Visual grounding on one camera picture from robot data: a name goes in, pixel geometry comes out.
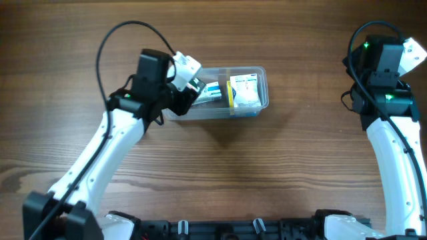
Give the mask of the white Panadol box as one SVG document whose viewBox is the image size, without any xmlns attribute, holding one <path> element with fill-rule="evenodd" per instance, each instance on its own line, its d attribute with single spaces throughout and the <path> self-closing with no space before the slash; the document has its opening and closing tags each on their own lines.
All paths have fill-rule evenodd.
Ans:
<svg viewBox="0 0 427 240">
<path fill-rule="evenodd" d="M 193 105 L 208 103 L 222 99 L 222 92 L 218 81 L 207 83 Z"/>
</svg>

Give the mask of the green Zam-Buk ointment box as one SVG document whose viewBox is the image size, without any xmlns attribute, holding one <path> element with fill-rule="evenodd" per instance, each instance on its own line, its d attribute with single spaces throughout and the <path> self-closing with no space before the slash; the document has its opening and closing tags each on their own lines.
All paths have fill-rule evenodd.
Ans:
<svg viewBox="0 0 427 240">
<path fill-rule="evenodd" d="M 194 78 L 187 83 L 187 87 L 194 92 L 196 98 L 201 95 L 205 86 L 206 84 L 198 78 Z"/>
</svg>

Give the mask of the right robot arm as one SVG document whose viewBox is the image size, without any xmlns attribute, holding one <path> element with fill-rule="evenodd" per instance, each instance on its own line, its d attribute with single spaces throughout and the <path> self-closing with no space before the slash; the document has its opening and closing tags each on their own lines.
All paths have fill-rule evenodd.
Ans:
<svg viewBox="0 0 427 240">
<path fill-rule="evenodd" d="M 360 115 L 376 155 L 386 204 L 385 232 L 355 217 L 331 211 L 320 219 L 325 239 L 425 239 L 426 167 L 420 146 L 420 113 L 410 86 L 400 77 L 426 58 L 413 38 L 369 35 L 344 58 L 360 80 L 347 95 Z"/>
</svg>

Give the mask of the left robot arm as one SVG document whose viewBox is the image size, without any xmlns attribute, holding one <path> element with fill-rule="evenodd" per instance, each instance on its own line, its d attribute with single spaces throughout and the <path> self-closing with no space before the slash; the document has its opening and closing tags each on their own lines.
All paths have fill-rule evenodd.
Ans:
<svg viewBox="0 0 427 240">
<path fill-rule="evenodd" d="M 68 172 L 46 194 L 32 192 L 23 204 L 25 239 L 114 239 L 133 235 L 134 220 L 96 218 L 108 183 L 150 123 L 161 123 L 163 109 L 188 112 L 204 88 L 201 64 L 144 49 L 131 87 L 114 91 L 95 135 Z"/>
</svg>

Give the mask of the clear plastic container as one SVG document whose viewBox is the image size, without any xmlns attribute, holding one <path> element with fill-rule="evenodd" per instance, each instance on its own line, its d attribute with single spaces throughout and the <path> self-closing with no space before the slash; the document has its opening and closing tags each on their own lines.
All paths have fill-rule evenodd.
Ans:
<svg viewBox="0 0 427 240">
<path fill-rule="evenodd" d="M 268 83 L 263 67 L 217 67 L 201 70 L 197 78 L 206 84 L 189 111 L 178 116 L 169 109 L 171 121 L 253 117 L 269 104 Z"/>
</svg>

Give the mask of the yellow blue lozenge box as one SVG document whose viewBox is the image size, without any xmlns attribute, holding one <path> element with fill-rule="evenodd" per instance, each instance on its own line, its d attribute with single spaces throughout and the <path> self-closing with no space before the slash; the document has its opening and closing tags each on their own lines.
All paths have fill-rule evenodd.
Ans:
<svg viewBox="0 0 427 240">
<path fill-rule="evenodd" d="M 233 116 L 235 115 L 235 111 L 234 111 L 235 90 L 232 87 L 231 81 L 227 81 L 227 93 L 228 93 L 228 104 L 230 109 L 230 115 Z"/>
</svg>

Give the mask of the white plaster box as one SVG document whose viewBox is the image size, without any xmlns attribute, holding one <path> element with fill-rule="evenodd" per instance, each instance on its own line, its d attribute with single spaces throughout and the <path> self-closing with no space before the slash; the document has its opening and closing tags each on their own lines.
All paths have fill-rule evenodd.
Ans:
<svg viewBox="0 0 427 240">
<path fill-rule="evenodd" d="M 230 77 L 232 103 L 234 107 L 260 107 L 258 95 L 258 75 L 236 75 Z"/>
</svg>

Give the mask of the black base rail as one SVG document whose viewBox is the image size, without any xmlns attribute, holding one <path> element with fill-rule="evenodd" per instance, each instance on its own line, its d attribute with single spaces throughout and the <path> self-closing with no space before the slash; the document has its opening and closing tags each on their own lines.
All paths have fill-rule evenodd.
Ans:
<svg viewBox="0 0 427 240">
<path fill-rule="evenodd" d="M 133 234 L 137 240 L 325 239 L 320 221 L 291 218 L 268 221 L 141 221 Z"/>
</svg>

